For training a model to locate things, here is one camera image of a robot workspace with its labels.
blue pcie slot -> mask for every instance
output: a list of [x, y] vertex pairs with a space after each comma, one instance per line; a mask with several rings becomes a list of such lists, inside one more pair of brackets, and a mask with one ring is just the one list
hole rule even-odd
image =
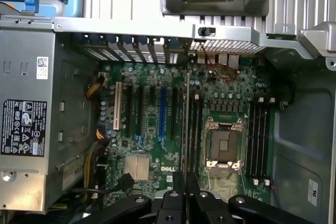
[[163, 87], [161, 89], [161, 100], [160, 100], [160, 120], [159, 120], [159, 135], [158, 140], [161, 142], [162, 148], [165, 150], [164, 145], [164, 123], [166, 117], [166, 98], [167, 98], [167, 88]]

screw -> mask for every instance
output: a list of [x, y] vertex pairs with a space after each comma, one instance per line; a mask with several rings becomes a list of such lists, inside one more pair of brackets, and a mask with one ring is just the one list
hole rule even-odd
[[144, 201], [145, 201], [144, 198], [137, 198], [137, 199], [135, 200], [136, 203], [143, 203]]
[[174, 192], [170, 193], [169, 195], [172, 196], [172, 197], [177, 197], [179, 194], [174, 191]]
[[200, 194], [199, 194], [201, 197], [205, 198], [208, 196], [208, 193], [206, 191], [202, 191]]
[[243, 198], [240, 198], [240, 197], [236, 198], [236, 201], [240, 204], [245, 203], [245, 200]]

chipset heatsink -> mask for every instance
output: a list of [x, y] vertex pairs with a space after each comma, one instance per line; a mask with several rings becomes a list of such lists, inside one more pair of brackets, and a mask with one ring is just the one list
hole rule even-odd
[[149, 180], [149, 157], [145, 156], [127, 156], [125, 158], [124, 173], [131, 174], [135, 181]]

cable connector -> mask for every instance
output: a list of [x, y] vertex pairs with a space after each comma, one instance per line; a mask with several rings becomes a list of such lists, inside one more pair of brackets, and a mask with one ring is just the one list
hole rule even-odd
[[135, 183], [134, 179], [129, 173], [123, 174], [117, 181], [118, 181], [117, 187], [123, 191], [131, 189]]

motherboard connector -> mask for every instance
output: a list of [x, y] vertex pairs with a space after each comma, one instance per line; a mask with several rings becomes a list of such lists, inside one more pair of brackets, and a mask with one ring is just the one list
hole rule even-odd
[[123, 83], [118, 81], [115, 85], [115, 94], [114, 94], [114, 114], [113, 114], [113, 129], [115, 131], [120, 130], [121, 128], [121, 109], [122, 109], [122, 90]]

